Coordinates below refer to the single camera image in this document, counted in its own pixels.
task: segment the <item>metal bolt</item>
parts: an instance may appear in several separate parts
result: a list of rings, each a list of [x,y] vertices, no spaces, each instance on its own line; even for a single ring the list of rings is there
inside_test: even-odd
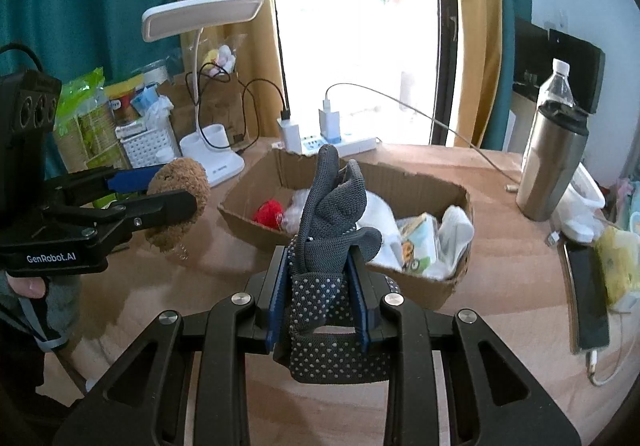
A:
[[[161,325],[173,325],[178,319],[178,313],[175,311],[164,311],[158,316]]]
[[[478,315],[471,309],[462,309],[462,311],[458,313],[458,318],[464,323],[474,323],[478,319]]]
[[[236,292],[231,297],[231,303],[234,305],[247,305],[251,301],[251,295],[245,292]]]
[[[404,297],[401,294],[390,292],[389,294],[385,295],[385,303],[387,305],[393,305],[397,307],[398,305],[402,305],[404,303]]]

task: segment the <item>black lid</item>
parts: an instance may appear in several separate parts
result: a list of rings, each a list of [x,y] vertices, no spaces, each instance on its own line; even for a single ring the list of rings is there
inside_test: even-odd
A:
[[[556,101],[548,101],[538,107],[538,112],[565,130],[579,136],[587,137],[589,135],[587,128],[589,116],[578,108]]]

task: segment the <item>red yarn ball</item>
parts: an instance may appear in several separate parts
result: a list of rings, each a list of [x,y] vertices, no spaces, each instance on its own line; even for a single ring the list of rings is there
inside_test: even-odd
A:
[[[279,230],[283,213],[282,204],[277,200],[270,199],[258,208],[254,215],[254,222],[273,230]]]

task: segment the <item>table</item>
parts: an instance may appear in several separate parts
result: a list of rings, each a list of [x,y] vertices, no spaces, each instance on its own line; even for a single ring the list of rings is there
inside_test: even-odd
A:
[[[261,139],[243,156],[251,166],[268,150]],[[489,152],[517,174],[520,156]],[[474,206],[476,236],[468,273],[441,312],[475,309],[551,394],[588,445],[619,408],[640,371],[635,347],[620,374],[603,388],[589,384],[584,355],[571,352],[569,295],[559,253],[545,245],[548,223],[527,220],[507,179],[473,150],[440,146],[379,145],[357,156],[463,185]],[[164,256],[135,235],[130,249],[110,256],[109,269],[82,279],[82,319],[68,353],[86,378],[97,379],[160,312],[208,310],[242,290],[271,255],[234,238],[217,210],[237,179],[213,188],[203,217],[184,240],[187,260]],[[621,350],[620,319],[610,317],[611,346],[601,354],[598,376],[613,370]],[[622,352],[638,330],[638,315],[623,318]],[[47,359],[44,392],[70,403],[78,392]],[[386,384],[305,386],[264,356],[249,356],[247,393],[254,445],[382,444]]]

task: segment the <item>teal curtain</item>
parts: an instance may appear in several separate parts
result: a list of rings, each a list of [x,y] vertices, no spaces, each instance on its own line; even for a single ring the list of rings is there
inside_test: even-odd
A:
[[[0,45],[20,41],[40,57],[45,71],[63,82],[96,67],[108,82],[125,79],[147,63],[175,54],[178,37],[145,43],[145,9],[174,0],[0,0]],[[31,66],[15,51],[0,55],[0,75]],[[50,139],[47,174],[64,171]]]
[[[515,62],[516,17],[531,21],[531,0],[502,0],[502,65],[494,108],[481,145],[488,150],[501,150],[507,131]]]

